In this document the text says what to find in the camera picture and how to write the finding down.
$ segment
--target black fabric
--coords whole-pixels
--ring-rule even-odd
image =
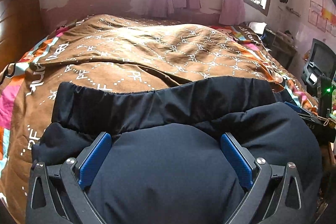
[[[171,123],[123,133],[88,196],[107,223],[215,224],[244,192],[216,140]]]
[[[276,102],[267,81],[230,76],[139,94],[112,94],[63,82],[58,94],[51,121],[95,136],[172,122],[193,125]]]
[[[51,123],[42,135],[39,145],[31,149],[35,164],[39,161],[46,165],[64,163],[70,155],[79,155],[95,138],[63,128],[59,123]]]

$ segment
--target brown blanket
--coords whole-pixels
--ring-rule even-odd
[[[18,223],[25,222],[31,146],[50,124],[63,81],[121,93],[231,75],[264,79],[279,91],[285,76],[298,102],[313,106],[264,49],[209,27],[99,15],[67,29],[0,74],[0,198]]]

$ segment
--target black plastic mount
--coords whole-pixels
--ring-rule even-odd
[[[102,132],[77,159],[70,158],[62,165],[47,167],[43,162],[36,165],[29,181],[26,224],[106,224],[85,191],[80,188],[77,169],[83,165],[104,134],[105,132]],[[265,160],[256,160],[230,133],[227,135],[251,167],[254,183],[225,224],[275,224],[287,221],[304,223],[302,186],[295,165],[288,163],[284,167],[269,165]],[[273,181],[280,183],[270,190]],[[293,182],[297,208],[286,205]],[[270,198],[265,201],[267,193],[270,194]]]

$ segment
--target orange fabric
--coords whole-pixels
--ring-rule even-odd
[[[8,85],[21,85],[24,79],[25,75],[14,76]]]
[[[326,8],[322,8],[322,18],[328,19],[330,22],[332,22],[334,19],[334,15],[332,12],[328,11]]]
[[[3,147],[2,147],[2,142],[3,142],[3,128],[0,127],[0,160],[3,159]]]
[[[31,56],[28,56],[28,53],[29,53],[29,52],[26,52],[26,53],[23,55],[23,57],[21,58],[21,60],[19,61],[19,63],[20,63],[20,62],[29,62],[29,61],[32,61],[35,57],[40,56],[40,55],[46,50],[48,44],[50,44],[52,41],[53,41],[53,38],[44,41],[44,42],[40,45],[40,47],[39,47],[35,52],[33,52],[33,54],[32,54]]]

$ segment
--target metal screw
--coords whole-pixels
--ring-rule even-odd
[[[36,168],[40,169],[40,168],[42,168],[42,167],[43,167],[43,162],[38,162],[38,163],[36,164]]]
[[[265,160],[265,159],[263,159],[263,158],[257,158],[257,163],[259,163],[259,164],[263,165],[263,164],[265,164],[265,163],[266,163],[266,160]]]
[[[76,160],[75,160],[74,158],[68,158],[67,161],[66,161],[66,163],[67,163],[67,164],[74,164],[75,161],[76,161]]]
[[[295,165],[295,163],[293,163],[293,162],[289,162],[289,163],[288,163],[288,167],[289,167],[289,168],[292,168],[292,169],[295,169],[295,168],[296,168],[296,165]]]

